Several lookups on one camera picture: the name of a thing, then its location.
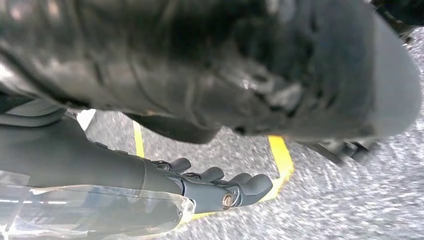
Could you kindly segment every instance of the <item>clear plastic cover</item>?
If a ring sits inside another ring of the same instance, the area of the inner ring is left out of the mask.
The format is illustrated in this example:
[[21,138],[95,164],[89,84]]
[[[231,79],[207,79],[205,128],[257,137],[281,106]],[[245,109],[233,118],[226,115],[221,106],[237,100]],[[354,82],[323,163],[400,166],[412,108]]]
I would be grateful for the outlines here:
[[181,195],[108,186],[26,186],[0,171],[0,240],[140,240],[191,219]]

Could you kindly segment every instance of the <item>gray asphalt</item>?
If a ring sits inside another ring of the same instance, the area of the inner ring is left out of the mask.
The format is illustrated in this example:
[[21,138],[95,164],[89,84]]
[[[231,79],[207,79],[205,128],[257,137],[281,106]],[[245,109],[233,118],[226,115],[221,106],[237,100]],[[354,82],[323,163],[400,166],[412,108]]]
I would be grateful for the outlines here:
[[[410,50],[424,69],[424,29]],[[421,71],[421,84],[424,75]],[[193,169],[218,166],[228,173],[277,177],[265,137],[239,137],[224,129],[207,145],[175,142],[143,129],[145,156],[192,160]],[[132,122],[98,112],[87,135],[135,154]],[[424,239],[424,110],[404,134],[378,144],[364,165],[343,168],[294,142],[287,146],[295,172],[278,199],[232,209],[182,225],[163,240]]]

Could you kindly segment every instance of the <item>metal bolt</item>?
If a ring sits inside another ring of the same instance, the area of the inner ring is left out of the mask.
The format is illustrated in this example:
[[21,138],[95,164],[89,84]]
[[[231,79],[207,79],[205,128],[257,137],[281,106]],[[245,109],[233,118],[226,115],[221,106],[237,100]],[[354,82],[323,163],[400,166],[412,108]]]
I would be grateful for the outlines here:
[[226,193],[222,198],[222,208],[228,210],[231,208],[231,205],[233,205],[233,196],[231,193]]

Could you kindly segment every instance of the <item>asphalt pavement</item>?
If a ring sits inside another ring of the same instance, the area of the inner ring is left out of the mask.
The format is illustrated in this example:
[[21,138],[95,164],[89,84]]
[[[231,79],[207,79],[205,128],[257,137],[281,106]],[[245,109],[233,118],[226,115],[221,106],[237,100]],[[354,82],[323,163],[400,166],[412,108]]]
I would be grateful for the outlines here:
[[[424,69],[424,29],[410,49]],[[424,85],[421,70],[421,85]],[[97,112],[87,130],[94,141],[136,153],[133,123],[121,113]],[[266,137],[239,137],[223,129],[209,144],[166,139],[142,129],[145,157],[186,157],[193,170],[212,166],[228,178],[241,172],[278,177]],[[398,240],[424,239],[424,110],[402,135],[378,143],[363,164],[344,167],[288,141],[295,172],[278,198],[193,220],[163,240]]]

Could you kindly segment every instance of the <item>yellow painted line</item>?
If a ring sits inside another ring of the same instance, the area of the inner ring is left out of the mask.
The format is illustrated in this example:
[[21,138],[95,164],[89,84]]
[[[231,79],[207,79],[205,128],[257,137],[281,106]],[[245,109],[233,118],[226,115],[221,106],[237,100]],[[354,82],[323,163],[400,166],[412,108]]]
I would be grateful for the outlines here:
[[281,187],[289,180],[295,170],[292,158],[290,157],[289,150],[287,149],[283,138],[280,136],[269,136],[268,141],[278,169],[279,178],[272,180],[273,186],[271,191],[269,191],[269,193],[263,197],[260,202],[276,199]]
[[142,127],[136,121],[132,121],[134,126],[135,154],[145,157],[145,148],[143,147]]
[[[133,121],[134,125],[134,139],[135,139],[135,148],[136,154],[139,157],[144,158],[144,147],[143,147],[143,138],[142,138],[142,129],[140,125]],[[281,187],[286,181],[289,180],[290,176],[294,171],[293,161],[290,157],[289,150],[286,147],[286,143],[283,138],[280,136],[269,136],[268,137],[269,146],[271,148],[272,155],[275,160],[275,164],[278,169],[279,178],[272,180],[272,189],[269,193],[263,197],[259,202],[269,201],[276,199],[279,195]],[[206,216],[215,214],[216,212],[209,213],[200,213],[195,214],[191,220],[200,219]]]

